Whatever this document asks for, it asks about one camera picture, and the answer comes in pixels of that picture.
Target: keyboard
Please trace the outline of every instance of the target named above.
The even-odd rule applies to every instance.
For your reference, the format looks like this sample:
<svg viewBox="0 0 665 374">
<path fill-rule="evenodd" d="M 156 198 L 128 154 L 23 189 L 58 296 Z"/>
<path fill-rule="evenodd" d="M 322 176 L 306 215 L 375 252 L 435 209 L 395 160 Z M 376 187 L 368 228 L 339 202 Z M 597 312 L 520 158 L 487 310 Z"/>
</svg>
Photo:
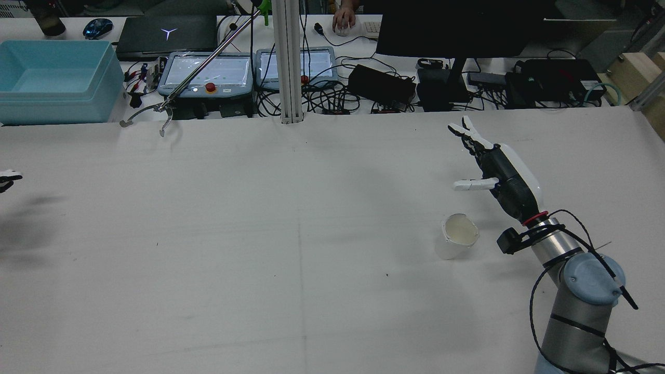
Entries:
<svg viewBox="0 0 665 374">
<path fill-rule="evenodd" d="M 381 22 L 363 22 L 363 35 L 371 39 L 378 39 L 381 30 Z"/>
</svg>

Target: computer mouse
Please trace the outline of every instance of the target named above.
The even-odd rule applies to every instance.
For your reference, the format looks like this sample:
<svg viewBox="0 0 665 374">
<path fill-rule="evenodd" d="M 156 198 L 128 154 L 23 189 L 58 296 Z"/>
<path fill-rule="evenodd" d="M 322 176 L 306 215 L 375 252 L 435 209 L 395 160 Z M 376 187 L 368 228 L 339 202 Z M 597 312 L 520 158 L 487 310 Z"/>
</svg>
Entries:
<svg viewBox="0 0 665 374">
<path fill-rule="evenodd" d="M 83 28 L 83 36 L 90 40 L 99 39 L 111 30 L 113 30 L 113 22 L 110 19 L 96 18 Z"/>
</svg>

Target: green object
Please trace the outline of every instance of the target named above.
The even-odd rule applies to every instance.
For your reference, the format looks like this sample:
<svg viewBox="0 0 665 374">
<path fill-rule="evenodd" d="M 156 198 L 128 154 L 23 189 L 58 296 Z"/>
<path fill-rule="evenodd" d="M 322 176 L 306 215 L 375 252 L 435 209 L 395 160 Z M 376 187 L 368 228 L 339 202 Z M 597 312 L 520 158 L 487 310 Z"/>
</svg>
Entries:
<svg viewBox="0 0 665 374">
<path fill-rule="evenodd" d="M 270 12 L 272 9 L 273 3 L 271 0 L 263 0 L 263 2 L 258 7 L 258 10 L 260 10 L 261 14 L 263 15 L 266 26 L 268 26 L 268 12 Z"/>
</svg>

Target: robotic arm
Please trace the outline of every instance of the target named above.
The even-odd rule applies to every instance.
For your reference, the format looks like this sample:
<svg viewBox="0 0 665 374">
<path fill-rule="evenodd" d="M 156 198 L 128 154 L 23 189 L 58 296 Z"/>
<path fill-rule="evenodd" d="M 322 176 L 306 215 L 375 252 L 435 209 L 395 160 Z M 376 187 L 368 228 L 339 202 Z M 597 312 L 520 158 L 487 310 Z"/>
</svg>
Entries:
<svg viewBox="0 0 665 374">
<path fill-rule="evenodd" d="M 665 373 L 661 367 L 617 353 L 604 338 L 620 296 L 637 309 L 624 286 L 621 267 L 540 210 L 541 187 L 512 148 L 482 138 L 468 116 L 461 126 L 451 123 L 448 129 L 462 139 L 482 171 L 482 179 L 461 180 L 454 189 L 489 190 L 503 210 L 528 229 L 522 234 L 513 228 L 504 231 L 497 240 L 501 251 L 514 254 L 530 247 L 543 264 L 541 278 L 549 274 L 559 288 L 543 344 L 538 345 L 536 374 Z"/>
</svg>

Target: laptop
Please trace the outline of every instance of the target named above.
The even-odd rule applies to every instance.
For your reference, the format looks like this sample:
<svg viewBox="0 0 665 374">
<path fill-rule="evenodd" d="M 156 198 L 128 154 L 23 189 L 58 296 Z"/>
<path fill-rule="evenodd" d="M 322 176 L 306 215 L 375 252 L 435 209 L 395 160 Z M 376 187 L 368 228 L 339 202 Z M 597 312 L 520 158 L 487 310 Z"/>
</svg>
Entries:
<svg viewBox="0 0 665 374">
<path fill-rule="evenodd" d="M 120 61 L 151 61 L 171 52 L 217 48 L 214 15 L 128 17 L 116 54 Z"/>
</svg>

